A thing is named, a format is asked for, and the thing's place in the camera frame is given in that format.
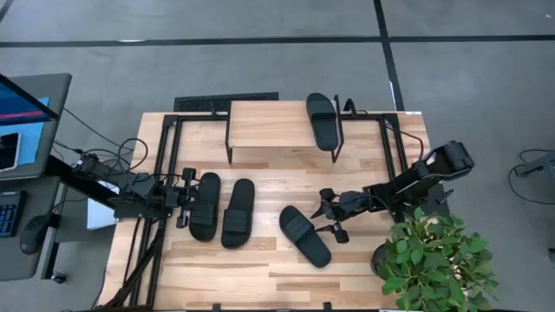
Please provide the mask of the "monitor with blue screen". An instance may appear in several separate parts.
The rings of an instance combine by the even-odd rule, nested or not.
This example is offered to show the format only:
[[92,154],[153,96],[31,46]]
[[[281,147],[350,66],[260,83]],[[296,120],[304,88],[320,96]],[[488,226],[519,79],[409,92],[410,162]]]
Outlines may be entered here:
[[36,162],[44,124],[55,120],[48,97],[37,99],[0,74],[0,135],[21,134],[17,167]]

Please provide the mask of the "smartphone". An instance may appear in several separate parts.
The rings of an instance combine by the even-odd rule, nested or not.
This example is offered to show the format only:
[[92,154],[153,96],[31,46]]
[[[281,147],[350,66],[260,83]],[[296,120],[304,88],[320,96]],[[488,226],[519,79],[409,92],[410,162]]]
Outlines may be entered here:
[[20,133],[0,135],[0,172],[14,170],[17,167],[20,143]]

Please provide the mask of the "green plant in black pot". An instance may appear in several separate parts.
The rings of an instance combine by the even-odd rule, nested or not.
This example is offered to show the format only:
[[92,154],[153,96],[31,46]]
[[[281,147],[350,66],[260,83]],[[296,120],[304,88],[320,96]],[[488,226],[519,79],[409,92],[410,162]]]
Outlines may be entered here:
[[418,208],[391,227],[391,238],[371,258],[371,269],[404,311],[485,312],[499,283],[493,253],[478,233],[453,215],[426,216]]

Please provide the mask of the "black computer mouse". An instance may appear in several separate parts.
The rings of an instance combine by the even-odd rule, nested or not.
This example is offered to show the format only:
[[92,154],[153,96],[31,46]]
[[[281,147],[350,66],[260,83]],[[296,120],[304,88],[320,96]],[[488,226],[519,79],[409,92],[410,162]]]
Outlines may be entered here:
[[49,223],[50,215],[45,214],[33,217],[25,225],[19,241],[23,254],[32,255],[42,248]]

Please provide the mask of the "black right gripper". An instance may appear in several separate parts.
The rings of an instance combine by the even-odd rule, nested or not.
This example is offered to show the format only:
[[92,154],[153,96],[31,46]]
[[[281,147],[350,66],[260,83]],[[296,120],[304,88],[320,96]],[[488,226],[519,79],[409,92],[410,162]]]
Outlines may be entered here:
[[331,232],[338,243],[348,243],[349,234],[343,228],[342,222],[368,210],[368,197],[362,192],[348,191],[339,195],[331,188],[320,191],[321,203],[310,216],[318,218],[324,215],[332,224],[316,229],[316,232]]

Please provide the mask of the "wooden shelf black metal legs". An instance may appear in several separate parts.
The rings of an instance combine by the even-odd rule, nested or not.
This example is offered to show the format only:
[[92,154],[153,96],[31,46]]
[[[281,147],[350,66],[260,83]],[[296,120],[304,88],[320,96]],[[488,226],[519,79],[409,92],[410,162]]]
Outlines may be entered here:
[[[237,148],[319,149],[307,115],[306,99],[233,101],[227,113],[225,130],[227,161],[232,163],[233,151]],[[336,162],[344,144],[343,121],[338,106],[339,100],[330,101],[336,110],[339,145],[328,153],[331,154],[332,161]]]

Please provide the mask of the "black rubber slide sandal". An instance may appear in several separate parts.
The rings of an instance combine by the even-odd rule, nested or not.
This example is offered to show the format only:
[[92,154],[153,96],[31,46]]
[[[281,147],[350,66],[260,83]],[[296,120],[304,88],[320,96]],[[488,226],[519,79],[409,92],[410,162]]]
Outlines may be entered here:
[[216,173],[206,172],[201,176],[200,183],[201,190],[195,192],[193,198],[202,200],[203,205],[191,207],[189,229],[196,240],[209,242],[217,230],[221,181]]
[[292,205],[280,212],[279,226],[283,234],[304,258],[316,268],[324,268],[332,258],[331,252],[316,232],[311,221]]
[[238,249],[249,240],[252,230],[255,186],[250,179],[239,179],[224,211],[221,243],[226,249]]
[[325,152],[334,151],[339,140],[336,132],[336,110],[332,102],[323,94],[309,94],[306,111],[317,147]]

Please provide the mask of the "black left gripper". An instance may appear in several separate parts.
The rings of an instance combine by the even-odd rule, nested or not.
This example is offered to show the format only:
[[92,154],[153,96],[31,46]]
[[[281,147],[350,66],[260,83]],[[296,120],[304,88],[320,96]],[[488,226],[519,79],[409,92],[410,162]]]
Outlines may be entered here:
[[[188,216],[186,215],[187,205],[191,199],[191,191],[200,192],[202,183],[197,185],[192,185],[192,182],[196,179],[196,170],[194,168],[186,167],[180,179],[184,182],[183,186],[170,185],[166,189],[165,195],[165,207],[167,209],[179,208],[180,212],[177,217],[176,227],[178,229],[183,229],[187,226]],[[194,199],[190,202],[191,207],[201,207],[203,201],[200,199]]]

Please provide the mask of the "grey stand foot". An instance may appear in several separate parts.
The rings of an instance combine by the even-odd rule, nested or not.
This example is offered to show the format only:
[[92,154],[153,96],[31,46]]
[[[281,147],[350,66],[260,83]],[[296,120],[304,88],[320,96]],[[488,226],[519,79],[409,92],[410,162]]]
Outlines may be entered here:
[[515,169],[516,176],[524,178],[532,172],[544,172],[548,176],[555,178],[555,152],[548,152],[544,156],[525,162]]

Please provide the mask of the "white box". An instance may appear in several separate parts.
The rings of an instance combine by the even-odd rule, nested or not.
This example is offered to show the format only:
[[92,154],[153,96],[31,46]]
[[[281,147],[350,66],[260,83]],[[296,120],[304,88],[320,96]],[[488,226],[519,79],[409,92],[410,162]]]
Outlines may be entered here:
[[92,198],[88,199],[87,229],[90,231],[116,224],[114,210]]

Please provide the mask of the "black keyboard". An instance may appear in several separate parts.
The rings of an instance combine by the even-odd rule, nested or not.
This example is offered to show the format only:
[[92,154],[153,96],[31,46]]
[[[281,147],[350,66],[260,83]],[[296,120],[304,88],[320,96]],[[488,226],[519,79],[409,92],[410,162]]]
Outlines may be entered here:
[[26,197],[26,191],[0,192],[0,237],[16,235]]

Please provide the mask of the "grey desk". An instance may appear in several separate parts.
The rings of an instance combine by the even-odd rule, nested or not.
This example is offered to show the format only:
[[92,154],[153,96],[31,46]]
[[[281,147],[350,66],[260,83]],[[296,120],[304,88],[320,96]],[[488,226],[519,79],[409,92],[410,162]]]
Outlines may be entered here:
[[56,242],[56,229],[50,241],[32,255],[23,254],[19,239],[23,228],[33,217],[54,206],[58,188],[67,184],[64,175],[71,167],[51,155],[56,132],[61,121],[71,82],[71,74],[29,75],[10,77],[17,86],[35,98],[49,98],[49,108],[59,116],[58,121],[46,122],[42,129],[36,161],[9,172],[0,172],[0,192],[26,191],[23,214],[14,237],[0,238],[0,282],[32,278],[39,269],[41,256],[45,256],[39,277],[50,279],[60,244]]

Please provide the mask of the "black desk support beam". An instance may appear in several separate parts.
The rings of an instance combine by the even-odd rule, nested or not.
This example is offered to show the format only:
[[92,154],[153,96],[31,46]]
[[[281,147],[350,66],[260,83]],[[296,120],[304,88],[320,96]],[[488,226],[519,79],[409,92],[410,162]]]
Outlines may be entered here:
[[105,206],[113,208],[108,199],[115,197],[115,192],[99,184],[96,180],[78,176],[68,164],[55,156],[50,155],[48,157],[43,175],[58,177],[65,185],[84,193]]

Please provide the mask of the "black perforated floor mat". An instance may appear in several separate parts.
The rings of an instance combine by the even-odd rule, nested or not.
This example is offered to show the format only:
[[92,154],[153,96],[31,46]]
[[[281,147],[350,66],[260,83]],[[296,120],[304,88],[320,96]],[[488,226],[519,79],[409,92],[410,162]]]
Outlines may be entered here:
[[233,101],[278,101],[278,92],[176,97],[174,112],[227,112]]

